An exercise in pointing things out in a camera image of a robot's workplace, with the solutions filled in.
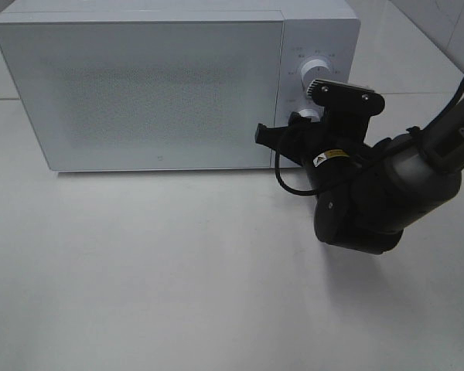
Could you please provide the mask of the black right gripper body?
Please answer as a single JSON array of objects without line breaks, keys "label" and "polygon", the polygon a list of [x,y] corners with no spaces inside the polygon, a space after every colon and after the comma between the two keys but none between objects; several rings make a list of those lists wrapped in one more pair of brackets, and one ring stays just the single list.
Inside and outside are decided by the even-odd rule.
[{"label": "black right gripper body", "polygon": [[[275,149],[275,178],[289,193],[323,193],[352,176],[366,161],[364,144],[370,117],[325,110],[320,121],[303,128],[289,128],[289,135]],[[300,165],[310,188],[296,189],[281,176],[280,158]]]}]

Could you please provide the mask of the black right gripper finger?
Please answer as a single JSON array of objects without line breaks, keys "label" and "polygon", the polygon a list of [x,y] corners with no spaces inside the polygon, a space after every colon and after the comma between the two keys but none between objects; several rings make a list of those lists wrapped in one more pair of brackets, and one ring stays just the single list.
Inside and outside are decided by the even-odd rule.
[{"label": "black right gripper finger", "polygon": [[299,112],[291,112],[288,119],[289,128],[303,128],[312,124],[310,117],[303,117]]},{"label": "black right gripper finger", "polygon": [[264,124],[258,124],[254,134],[254,142],[257,145],[270,149],[279,149],[289,135],[289,127],[270,128]]}]

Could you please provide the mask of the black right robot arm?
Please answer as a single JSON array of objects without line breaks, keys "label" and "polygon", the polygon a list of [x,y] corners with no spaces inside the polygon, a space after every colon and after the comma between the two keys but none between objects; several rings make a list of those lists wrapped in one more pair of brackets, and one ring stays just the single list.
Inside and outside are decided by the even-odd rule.
[{"label": "black right robot arm", "polygon": [[367,145],[370,119],[384,98],[366,87],[316,79],[308,97],[324,110],[314,122],[298,112],[284,127],[257,126],[255,141],[276,159],[304,168],[316,198],[314,230],[329,245],[382,254],[404,229],[454,198],[464,169],[464,76],[425,127]]}]

